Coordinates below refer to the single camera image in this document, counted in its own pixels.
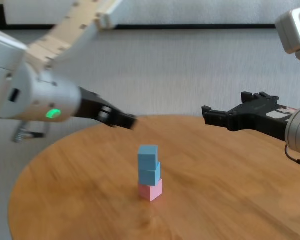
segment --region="green led light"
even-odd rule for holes
[[[61,111],[59,109],[52,109],[47,112],[45,115],[48,119],[56,119],[61,115]]]

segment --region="pink block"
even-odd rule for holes
[[[139,195],[152,202],[162,194],[162,179],[160,178],[156,186],[138,185]]]

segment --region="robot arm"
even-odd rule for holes
[[[295,53],[300,60],[300,8],[291,10],[275,22],[284,50]],[[278,104],[279,97],[264,92],[254,94],[243,92],[242,104],[228,111],[215,111],[202,107],[205,124],[227,128],[229,131],[256,130],[286,142],[287,148],[300,153],[300,109]]]
[[[124,114],[54,71],[56,64],[75,56],[99,31],[117,25],[121,3],[75,2],[59,25],[29,46],[0,32],[0,118],[21,120],[18,134],[27,132],[25,125],[30,121],[64,122],[71,117],[131,129],[135,116]]]

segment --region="stacked blocks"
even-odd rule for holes
[[[158,146],[142,145],[138,152],[139,195],[150,202],[162,194],[161,163]]]

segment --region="round table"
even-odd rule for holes
[[[163,194],[138,195],[138,148],[158,145]],[[202,117],[140,117],[58,141],[11,193],[13,240],[300,240],[300,166],[285,143]]]

